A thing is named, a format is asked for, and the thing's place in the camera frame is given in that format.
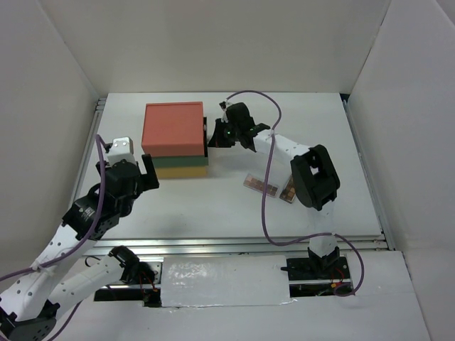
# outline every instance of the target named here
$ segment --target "metal frame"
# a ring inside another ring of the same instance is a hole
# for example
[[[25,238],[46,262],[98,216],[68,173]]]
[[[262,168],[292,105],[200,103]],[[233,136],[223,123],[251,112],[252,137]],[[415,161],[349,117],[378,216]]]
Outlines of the metal frame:
[[[289,238],[275,238],[277,241]],[[359,250],[387,250],[387,242],[382,235],[378,239],[367,240],[362,237],[350,238]],[[164,256],[229,256],[239,254],[295,254],[306,253],[309,243],[303,242],[287,247],[271,245],[265,238],[236,239],[116,239],[100,240],[85,253],[85,256],[104,256],[113,247],[124,245],[132,250],[142,261],[159,261]],[[340,250],[350,251],[350,247],[339,242]]]
[[[80,189],[90,159],[93,141],[95,140],[95,134],[101,122],[106,100],[107,99],[104,98],[98,101],[92,126],[90,128],[90,134],[82,157],[82,164],[73,191],[72,202],[80,196]],[[355,144],[359,151],[357,137],[350,122],[349,115],[347,114],[347,116]],[[378,207],[378,200],[376,199],[375,191],[368,181],[368,172],[365,169],[360,152],[359,157],[367,179],[368,187],[370,188],[373,206],[377,213],[380,226],[382,230],[386,232],[387,228],[385,228],[384,214],[380,207]],[[390,249],[388,234],[386,235],[387,241],[384,234],[381,234],[376,238],[362,236],[346,237],[349,238],[359,250],[385,251]],[[275,239],[277,241],[286,241],[290,238],[280,237]],[[94,248],[87,251],[85,256],[104,256],[110,249],[119,245],[129,247],[142,261],[162,261],[164,256],[228,256],[238,254],[285,254],[287,256],[303,256],[307,255],[306,252],[309,243],[303,242],[288,247],[276,247],[271,245],[265,238],[248,237],[227,239],[103,239],[99,241]],[[338,245],[341,251],[350,251],[350,247],[346,243],[339,241]]]
[[[368,190],[370,191],[370,196],[373,201],[373,207],[375,208],[376,216],[378,217],[379,225],[380,225],[382,231],[384,232],[389,249],[396,250],[397,249],[396,243],[395,243],[395,239],[392,234],[392,229],[391,229],[390,223],[387,219],[387,215],[385,214],[384,208],[382,207],[382,204],[381,204],[381,201],[377,194],[377,191],[375,190],[374,185],[371,183],[371,180],[370,180],[371,172],[368,170],[368,165],[366,164],[366,162],[363,160],[363,157],[362,157],[363,148],[360,146],[360,142],[358,140],[358,134],[355,129],[355,124],[353,123],[352,117],[350,115],[349,104],[345,100],[342,100],[342,102],[343,102],[344,111],[346,113],[346,118],[348,119],[350,131],[354,138],[354,144],[355,144],[355,147],[357,148],[358,158],[360,159],[360,164],[363,169],[363,175],[365,176]]]

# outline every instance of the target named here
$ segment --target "small box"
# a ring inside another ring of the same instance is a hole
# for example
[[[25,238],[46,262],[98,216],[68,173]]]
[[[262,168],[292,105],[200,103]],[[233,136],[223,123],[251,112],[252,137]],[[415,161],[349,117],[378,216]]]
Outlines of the small box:
[[[146,105],[142,149],[152,157],[204,156],[203,103]]]

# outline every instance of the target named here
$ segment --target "black bracket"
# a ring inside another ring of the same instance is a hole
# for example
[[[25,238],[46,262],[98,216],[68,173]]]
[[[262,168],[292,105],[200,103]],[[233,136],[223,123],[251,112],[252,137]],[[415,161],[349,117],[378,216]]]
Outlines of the black bracket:
[[[340,179],[326,147],[319,144],[304,155],[294,157],[291,170],[296,196],[305,207],[320,211],[328,201],[336,199]]]
[[[225,110],[228,122],[223,122],[221,119],[215,120],[215,131],[208,146],[230,148],[239,141],[243,148],[255,152],[253,138],[259,132],[270,129],[270,126],[263,123],[256,124],[245,103],[235,103],[226,107],[226,103],[222,102],[220,106]]]

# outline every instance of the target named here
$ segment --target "stacked boxes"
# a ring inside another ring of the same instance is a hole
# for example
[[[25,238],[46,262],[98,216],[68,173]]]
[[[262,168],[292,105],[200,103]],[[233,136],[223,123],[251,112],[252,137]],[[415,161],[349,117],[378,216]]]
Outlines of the stacked boxes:
[[[202,102],[148,104],[142,149],[158,179],[207,175],[208,152]]]

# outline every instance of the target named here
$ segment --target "white table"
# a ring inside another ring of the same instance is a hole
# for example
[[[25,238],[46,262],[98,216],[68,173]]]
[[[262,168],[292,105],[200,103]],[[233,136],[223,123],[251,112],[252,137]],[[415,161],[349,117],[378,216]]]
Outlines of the white table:
[[[137,301],[93,302],[89,297],[61,337],[70,341],[429,341],[401,252],[364,251],[362,255],[367,272],[356,297],[300,297],[284,305],[179,309],[143,308]],[[348,263],[357,283],[360,265],[352,252]],[[65,319],[58,321],[55,330]]]
[[[98,133],[105,141],[130,136],[141,164],[141,135],[145,105],[157,102],[202,101],[211,135],[215,119],[223,114],[218,103],[228,93],[109,94]],[[283,110],[277,132],[301,144],[323,144],[341,179],[335,208],[336,231],[348,237],[374,239],[381,235],[367,183],[363,175],[346,114],[338,94],[271,93]],[[232,102],[244,102],[258,124],[272,125],[275,106],[255,94],[242,94]],[[263,237],[260,221],[261,194],[243,186],[248,173],[263,178],[267,157],[241,146],[209,148],[207,178],[161,180],[160,188],[144,193],[133,212],[106,233],[105,239],[185,239]],[[92,149],[82,183],[84,195],[100,178]],[[283,188],[289,165],[275,162],[270,182]],[[267,226],[277,237],[301,236],[311,231],[307,209],[295,200],[288,204],[267,198]]]

